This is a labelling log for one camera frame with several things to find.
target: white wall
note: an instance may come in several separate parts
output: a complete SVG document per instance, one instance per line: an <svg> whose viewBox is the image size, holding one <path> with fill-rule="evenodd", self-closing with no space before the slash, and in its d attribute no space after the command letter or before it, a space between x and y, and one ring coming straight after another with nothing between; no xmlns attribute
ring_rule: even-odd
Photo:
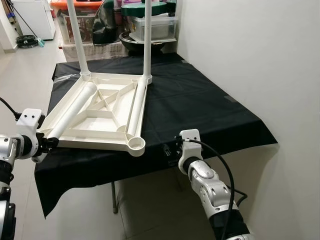
<svg viewBox="0 0 320 240"><path fill-rule="evenodd" d="M17 32L6 16L3 5L0 3L0 44L4 50L14 49L16 44Z"/></svg>
<svg viewBox="0 0 320 240"><path fill-rule="evenodd" d="M226 156L258 240L320 239L319 10L319 0L178 0L178 54L279 142Z"/></svg>

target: white appliance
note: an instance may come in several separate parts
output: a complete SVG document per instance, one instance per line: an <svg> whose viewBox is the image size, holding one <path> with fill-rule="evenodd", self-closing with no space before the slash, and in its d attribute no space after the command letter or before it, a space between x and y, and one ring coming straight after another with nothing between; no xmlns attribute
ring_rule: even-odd
<svg viewBox="0 0 320 240"><path fill-rule="evenodd" d="M56 27L47 0L11 0L34 33L43 40L52 40ZM23 35L33 35L19 14L14 11Z"/></svg>

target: green lid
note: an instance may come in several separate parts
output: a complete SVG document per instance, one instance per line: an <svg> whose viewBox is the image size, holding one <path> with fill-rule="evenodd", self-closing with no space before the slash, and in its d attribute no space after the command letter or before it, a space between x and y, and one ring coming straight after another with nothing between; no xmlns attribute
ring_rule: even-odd
<svg viewBox="0 0 320 240"><path fill-rule="evenodd" d="M152 16L164 14L167 12L167 4L165 2L152 3ZM121 6L121 13L123 16L133 16L143 18L145 16L145 4L142 2L130 3Z"/></svg>

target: tile floor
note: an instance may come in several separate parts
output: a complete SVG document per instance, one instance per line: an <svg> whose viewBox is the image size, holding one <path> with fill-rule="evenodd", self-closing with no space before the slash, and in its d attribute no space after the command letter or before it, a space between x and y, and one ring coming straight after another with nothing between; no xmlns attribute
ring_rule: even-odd
<svg viewBox="0 0 320 240"><path fill-rule="evenodd" d="M47 112L55 65L66 61L58 41L59 32L44 48L0 51L0 96L17 111ZM0 113L0 133L14 134L13 115L3 104ZM198 197L176 169L117 182L118 214L112 213L111 185L105 184L67 191L45 219L34 167L29 159L15 162L11 183L15 240L214 239Z"/></svg>

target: table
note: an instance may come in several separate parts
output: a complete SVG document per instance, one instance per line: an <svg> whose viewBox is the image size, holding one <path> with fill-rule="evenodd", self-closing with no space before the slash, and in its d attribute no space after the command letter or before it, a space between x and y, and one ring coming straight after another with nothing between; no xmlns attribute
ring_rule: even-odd
<svg viewBox="0 0 320 240"><path fill-rule="evenodd" d="M91 72L137 74L143 57L129 56L88 61ZM48 107L50 112L79 78L78 62L58 63ZM176 142L181 130L199 129L201 141L220 154L277 143L263 121L207 79L176 53L151 58L149 85L141 137L145 153L56 148L34 171L45 217L71 188L89 188L178 165ZM172 153L167 156L163 148ZM203 158L213 157L203 151Z"/></svg>

